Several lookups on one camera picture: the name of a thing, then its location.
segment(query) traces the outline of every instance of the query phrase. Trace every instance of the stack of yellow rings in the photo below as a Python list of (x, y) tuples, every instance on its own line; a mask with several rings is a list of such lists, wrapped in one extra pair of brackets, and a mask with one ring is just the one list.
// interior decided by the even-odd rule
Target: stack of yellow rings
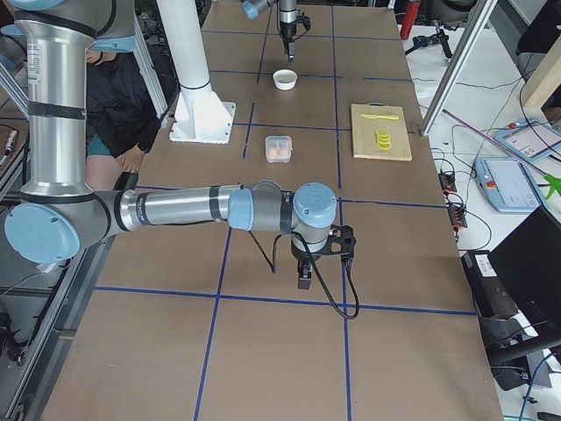
[(389, 151), (392, 148), (392, 139), (387, 130), (378, 129), (376, 131), (376, 145), (382, 151)]

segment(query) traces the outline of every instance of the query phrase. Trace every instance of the green clip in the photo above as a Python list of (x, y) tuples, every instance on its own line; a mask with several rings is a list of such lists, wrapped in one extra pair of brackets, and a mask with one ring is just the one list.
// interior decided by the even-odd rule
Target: green clip
[(551, 199), (553, 193), (557, 192), (561, 195), (561, 178), (554, 177), (551, 174), (546, 174), (544, 180), (550, 184), (550, 191), (548, 192), (546, 199)]

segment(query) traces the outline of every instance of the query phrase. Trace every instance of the wooden cutting board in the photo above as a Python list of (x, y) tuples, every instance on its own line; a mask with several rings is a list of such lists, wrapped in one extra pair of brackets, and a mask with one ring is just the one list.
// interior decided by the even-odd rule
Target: wooden cutting board
[[(387, 120), (384, 118), (370, 119), (361, 117), (360, 114), (375, 114), (382, 116), (399, 116), (398, 120)], [(411, 147), (405, 117), (401, 107), (362, 105), (354, 103), (351, 105), (352, 121), (352, 155), (355, 158), (367, 158), (370, 160), (394, 160), (411, 161)], [(382, 151), (376, 145), (376, 130), (384, 129), (391, 136), (391, 149)]]

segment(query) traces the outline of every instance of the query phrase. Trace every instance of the black monitor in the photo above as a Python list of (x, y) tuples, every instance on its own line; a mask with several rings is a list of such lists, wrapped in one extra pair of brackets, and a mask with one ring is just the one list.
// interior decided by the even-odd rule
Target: black monitor
[(535, 339), (494, 353), (494, 361), (549, 348), (559, 351), (561, 362), (561, 223), (543, 206), (537, 208), (489, 254), (489, 260), (538, 333)]

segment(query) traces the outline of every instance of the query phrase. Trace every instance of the red cylinder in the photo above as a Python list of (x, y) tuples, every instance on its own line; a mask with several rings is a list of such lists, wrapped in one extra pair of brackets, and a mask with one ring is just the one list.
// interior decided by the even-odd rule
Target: red cylinder
[(419, 0), (409, 0), (407, 5), (407, 10), (405, 11), (405, 18), (403, 19), (403, 24), (401, 25), (400, 36), (401, 39), (408, 39), (411, 33), (411, 27), (415, 24), (417, 19), (417, 13), (419, 12), (419, 6), (421, 2)]

